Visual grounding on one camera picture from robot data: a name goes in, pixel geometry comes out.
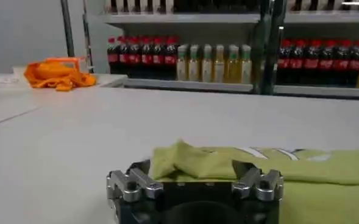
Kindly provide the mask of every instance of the orange cloth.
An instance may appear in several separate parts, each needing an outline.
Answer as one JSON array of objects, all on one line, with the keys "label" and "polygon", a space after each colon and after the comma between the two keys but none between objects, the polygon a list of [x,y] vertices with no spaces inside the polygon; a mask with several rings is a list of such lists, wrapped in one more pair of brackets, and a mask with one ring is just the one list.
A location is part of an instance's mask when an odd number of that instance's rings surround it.
[{"label": "orange cloth", "polygon": [[44,61],[27,66],[25,77],[33,88],[56,88],[57,91],[69,91],[75,87],[93,86],[96,77],[81,73],[59,62]]}]

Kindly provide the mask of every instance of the green towel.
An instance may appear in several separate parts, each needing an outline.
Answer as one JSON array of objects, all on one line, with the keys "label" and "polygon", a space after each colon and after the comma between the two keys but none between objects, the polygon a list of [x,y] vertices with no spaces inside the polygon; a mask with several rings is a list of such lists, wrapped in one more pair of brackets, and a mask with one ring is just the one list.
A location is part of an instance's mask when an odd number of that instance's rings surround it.
[{"label": "green towel", "polygon": [[244,150],[180,141],[155,149],[151,175],[157,181],[234,181],[232,160],[250,162],[285,177],[280,223],[359,224],[359,150]]}]

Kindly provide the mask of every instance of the orange bag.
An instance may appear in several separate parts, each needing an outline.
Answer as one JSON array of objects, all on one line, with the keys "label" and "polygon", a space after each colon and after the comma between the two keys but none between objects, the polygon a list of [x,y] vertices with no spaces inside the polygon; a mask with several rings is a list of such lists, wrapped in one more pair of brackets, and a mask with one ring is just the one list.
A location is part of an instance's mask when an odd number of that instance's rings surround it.
[{"label": "orange bag", "polygon": [[[79,60],[79,58],[49,58],[43,62],[29,64],[24,75],[33,88],[69,91],[75,87],[95,85],[95,76],[80,72]],[[74,67],[67,67],[64,63],[72,63]]]}]

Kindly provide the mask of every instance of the metal shelf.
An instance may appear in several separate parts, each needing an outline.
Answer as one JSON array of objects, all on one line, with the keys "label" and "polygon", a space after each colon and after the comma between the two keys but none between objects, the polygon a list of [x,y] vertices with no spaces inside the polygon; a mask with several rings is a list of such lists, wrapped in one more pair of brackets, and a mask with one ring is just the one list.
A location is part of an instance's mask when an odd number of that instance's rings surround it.
[{"label": "metal shelf", "polygon": [[123,23],[256,23],[259,14],[151,14],[100,15],[109,24]]},{"label": "metal shelf", "polygon": [[285,23],[359,23],[359,12],[287,13]]},{"label": "metal shelf", "polygon": [[172,88],[172,89],[229,91],[229,92],[238,92],[238,93],[248,93],[249,91],[252,90],[252,85],[245,85],[245,84],[165,81],[165,80],[151,80],[151,79],[127,79],[124,85],[128,87],[139,87],[139,88],[142,87]]},{"label": "metal shelf", "polygon": [[358,88],[312,87],[312,86],[280,86],[274,87],[276,94],[294,94],[303,96],[337,96],[359,97]]},{"label": "metal shelf", "polygon": [[[107,24],[137,23],[256,23],[259,14],[128,14],[99,15],[99,20]],[[287,13],[285,23],[359,23],[359,12],[300,12]]]}]

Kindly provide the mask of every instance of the table surface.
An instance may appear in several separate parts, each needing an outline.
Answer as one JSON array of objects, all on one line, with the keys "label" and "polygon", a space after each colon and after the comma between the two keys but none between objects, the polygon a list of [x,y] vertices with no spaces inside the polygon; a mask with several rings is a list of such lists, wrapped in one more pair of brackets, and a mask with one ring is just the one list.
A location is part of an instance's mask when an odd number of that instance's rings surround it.
[{"label": "table surface", "polygon": [[108,171],[178,139],[359,149],[359,101],[353,100],[123,88],[20,98],[37,108],[0,122],[0,223],[113,223]]}]

